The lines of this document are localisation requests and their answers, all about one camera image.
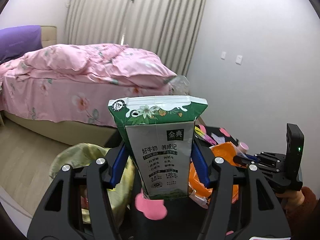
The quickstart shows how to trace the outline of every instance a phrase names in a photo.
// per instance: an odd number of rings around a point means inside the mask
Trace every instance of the pink bottle lid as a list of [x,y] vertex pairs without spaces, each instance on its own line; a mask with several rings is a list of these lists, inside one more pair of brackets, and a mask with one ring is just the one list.
[[249,147],[244,142],[239,142],[238,149],[242,153],[246,153],[249,150]]

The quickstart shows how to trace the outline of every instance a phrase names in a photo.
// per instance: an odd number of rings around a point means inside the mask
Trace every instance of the beige curtain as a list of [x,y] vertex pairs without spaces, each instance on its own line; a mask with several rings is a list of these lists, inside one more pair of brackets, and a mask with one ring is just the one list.
[[72,0],[67,43],[124,43],[186,75],[206,0]]

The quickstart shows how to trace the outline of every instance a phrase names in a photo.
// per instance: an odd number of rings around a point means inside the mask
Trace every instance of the green and white carton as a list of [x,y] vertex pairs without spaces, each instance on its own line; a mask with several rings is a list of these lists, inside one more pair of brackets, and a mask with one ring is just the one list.
[[195,120],[207,100],[154,96],[110,100],[108,108],[139,170],[150,199],[188,196]]

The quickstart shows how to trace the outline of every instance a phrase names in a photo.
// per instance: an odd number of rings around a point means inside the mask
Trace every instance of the orange plastic packaging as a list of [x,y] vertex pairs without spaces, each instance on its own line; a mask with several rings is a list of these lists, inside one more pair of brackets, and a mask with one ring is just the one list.
[[[233,162],[233,157],[236,156],[236,151],[234,145],[231,142],[226,142],[223,144],[216,145],[211,148],[212,153],[216,157],[224,158],[233,166],[238,166]],[[195,194],[199,197],[205,197],[207,199],[207,204],[209,204],[212,189],[207,189],[204,185],[199,181],[198,175],[196,173],[196,169],[191,163],[190,165],[190,173],[189,173],[189,183],[191,187],[195,190]],[[239,198],[239,187],[238,185],[233,185],[232,191],[232,202],[236,202]]]

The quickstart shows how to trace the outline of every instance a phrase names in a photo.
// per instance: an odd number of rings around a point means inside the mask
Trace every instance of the pink bedding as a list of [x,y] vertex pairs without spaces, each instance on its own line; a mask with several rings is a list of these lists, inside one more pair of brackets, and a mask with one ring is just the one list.
[[[69,46],[67,50],[64,46],[28,52],[0,65],[0,110],[26,119],[116,127],[108,111],[109,100],[170,93],[170,85],[162,82],[175,74],[164,69],[151,52],[114,44]],[[145,76],[151,72],[159,78]]]

